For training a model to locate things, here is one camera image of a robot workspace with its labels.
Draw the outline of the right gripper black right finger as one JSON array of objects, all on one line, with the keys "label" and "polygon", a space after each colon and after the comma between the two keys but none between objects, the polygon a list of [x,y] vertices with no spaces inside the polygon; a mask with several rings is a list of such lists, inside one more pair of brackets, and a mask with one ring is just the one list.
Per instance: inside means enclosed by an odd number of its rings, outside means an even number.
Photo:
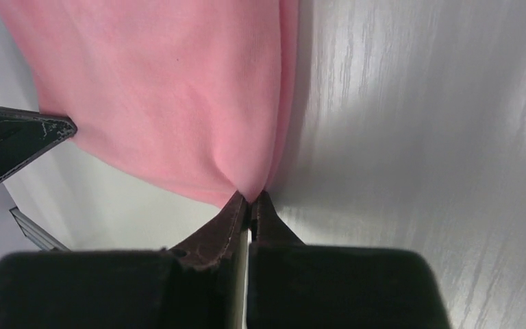
[{"label": "right gripper black right finger", "polygon": [[248,328],[448,328],[427,261],[404,249],[305,244],[267,192],[251,206]]}]

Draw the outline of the pink t-shirt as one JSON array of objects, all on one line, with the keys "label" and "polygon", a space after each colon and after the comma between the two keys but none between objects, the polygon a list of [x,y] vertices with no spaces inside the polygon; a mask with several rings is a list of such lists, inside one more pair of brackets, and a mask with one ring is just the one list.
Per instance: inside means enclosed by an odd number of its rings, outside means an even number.
[{"label": "pink t-shirt", "polygon": [[298,1],[0,1],[41,112],[107,164],[215,206],[275,175],[298,16]]}]

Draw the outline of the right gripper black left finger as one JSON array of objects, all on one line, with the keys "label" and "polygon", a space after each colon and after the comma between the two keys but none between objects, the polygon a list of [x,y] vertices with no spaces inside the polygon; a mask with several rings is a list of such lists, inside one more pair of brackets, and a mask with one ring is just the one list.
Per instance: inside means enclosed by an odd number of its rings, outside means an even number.
[{"label": "right gripper black left finger", "polygon": [[169,249],[0,259],[0,328],[241,328],[249,205],[234,194]]}]

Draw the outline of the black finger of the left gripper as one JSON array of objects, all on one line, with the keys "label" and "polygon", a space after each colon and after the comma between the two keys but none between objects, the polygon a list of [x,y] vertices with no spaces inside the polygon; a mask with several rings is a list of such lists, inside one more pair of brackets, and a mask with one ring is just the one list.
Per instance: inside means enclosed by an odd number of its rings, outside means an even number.
[{"label": "black finger of the left gripper", "polygon": [[76,133],[68,117],[0,106],[0,183]]}]

